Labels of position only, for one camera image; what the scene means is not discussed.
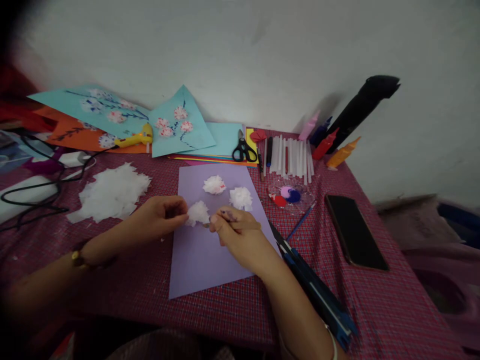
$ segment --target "orange bottle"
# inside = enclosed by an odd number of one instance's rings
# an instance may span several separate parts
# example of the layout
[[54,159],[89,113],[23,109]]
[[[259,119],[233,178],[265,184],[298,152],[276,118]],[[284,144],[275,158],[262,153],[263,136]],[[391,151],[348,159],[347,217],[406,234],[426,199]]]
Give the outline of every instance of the orange bottle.
[[329,168],[336,168],[338,165],[343,163],[345,159],[348,158],[352,151],[357,147],[357,143],[359,142],[360,138],[361,136],[359,136],[357,140],[348,143],[340,150],[338,150],[336,154],[333,155],[330,160],[328,160],[326,166]]

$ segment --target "tissue paper flower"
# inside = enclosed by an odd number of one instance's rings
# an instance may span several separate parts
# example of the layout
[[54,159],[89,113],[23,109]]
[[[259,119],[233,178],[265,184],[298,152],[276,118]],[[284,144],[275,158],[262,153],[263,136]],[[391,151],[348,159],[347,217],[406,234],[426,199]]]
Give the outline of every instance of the tissue paper flower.
[[115,124],[121,124],[125,120],[127,120],[127,118],[123,116],[121,111],[110,111],[110,113],[107,115],[107,118]]
[[191,226],[192,228],[197,222],[202,224],[208,224],[210,222],[209,208],[202,200],[190,206],[187,214],[188,220],[186,221],[185,225]]
[[250,191],[246,187],[236,187],[234,190],[230,190],[230,204],[238,210],[252,211]]
[[156,124],[155,124],[155,127],[161,129],[161,128],[165,128],[169,125],[170,125],[170,123],[169,123],[168,120],[165,120],[165,119],[162,119],[161,117],[159,117]]
[[190,121],[184,121],[181,123],[180,129],[185,133],[189,133],[194,129],[194,125]]
[[98,137],[98,145],[102,149],[112,148],[113,146],[115,146],[116,139],[118,139],[118,137],[105,133],[102,136]]
[[158,135],[163,136],[165,138],[169,138],[174,134],[174,131],[171,127],[164,127],[159,132]]
[[137,110],[137,105],[124,99],[120,100],[120,106],[124,109]]
[[179,106],[173,111],[173,116],[175,116],[175,119],[177,120],[182,120],[186,119],[189,115],[183,107]]
[[227,188],[222,178],[218,175],[210,176],[207,180],[204,180],[203,183],[205,184],[203,185],[203,190],[213,195],[219,195]]
[[104,106],[95,98],[88,97],[80,100],[81,108],[86,113],[101,114]]
[[79,122],[80,124],[82,124],[82,126],[83,126],[85,129],[89,129],[89,130],[91,130],[91,131],[97,131],[97,130],[98,130],[98,127],[95,127],[95,126],[93,126],[93,125],[90,125],[89,123],[86,123],[86,122],[83,122],[83,121],[80,121],[80,120],[78,120],[78,122]]
[[114,99],[114,96],[111,93],[100,89],[88,89],[88,92],[90,93],[90,96],[97,99],[105,99],[108,101],[112,101]]

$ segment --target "black rolled paper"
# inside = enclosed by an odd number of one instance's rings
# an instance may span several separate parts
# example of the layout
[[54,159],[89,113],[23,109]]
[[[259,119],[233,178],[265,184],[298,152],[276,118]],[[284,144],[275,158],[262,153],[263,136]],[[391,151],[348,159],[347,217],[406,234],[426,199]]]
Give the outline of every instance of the black rolled paper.
[[317,140],[320,142],[337,128],[336,138],[330,149],[326,152],[331,154],[340,144],[375,110],[380,101],[389,99],[400,87],[400,79],[395,76],[375,75],[369,77],[360,88],[358,94],[348,103],[335,122],[330,126],[325,135]]

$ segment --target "crumpled tissue paper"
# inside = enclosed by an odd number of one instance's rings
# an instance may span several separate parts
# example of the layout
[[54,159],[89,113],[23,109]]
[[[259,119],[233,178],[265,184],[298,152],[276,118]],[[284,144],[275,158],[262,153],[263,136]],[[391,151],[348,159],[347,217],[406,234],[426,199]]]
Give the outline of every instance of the crumpled tissue paper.
[[252,197],[250,191],[246,187],[236,187],[230,190],[230,204],[238,209],[245,211],[252,211]]
[[71,223],[93,218],[96,223],[107,218],[125,220],[137,208],[139,197],[145,195],[152,178],[138,174],[126,162],[115,169],[107,169],[93,176],[94,182],[85,185],[78,195],[81,209],[68,214]]
[[205,184],[203,185],[203,190],[213,195],[220,195],[227,188],[222,178],[218,175],[210,176],[203,183]]
[[209,208],[202,200],[190,206],[187,214],[188,220],[186,221],[185,225],[191,226],[192,228],[197,224],[197,222],[202,224],[208,224],[210,222]]

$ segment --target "yellow glue gun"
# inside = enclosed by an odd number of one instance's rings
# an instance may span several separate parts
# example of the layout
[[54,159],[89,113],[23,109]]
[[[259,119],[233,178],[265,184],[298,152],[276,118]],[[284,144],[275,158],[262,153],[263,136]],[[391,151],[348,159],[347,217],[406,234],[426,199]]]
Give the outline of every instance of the yellow glue gun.
[[118,145],[120,148],[127,148],[129,146],[140,144],[140,143],[144,145],[151,144],[154,141],[153,135],[154,135],[154,130],[152,129],[152,125],[150,125],[147,122],[141,128],[140,133],[124,139],[116,139],[115,145]]

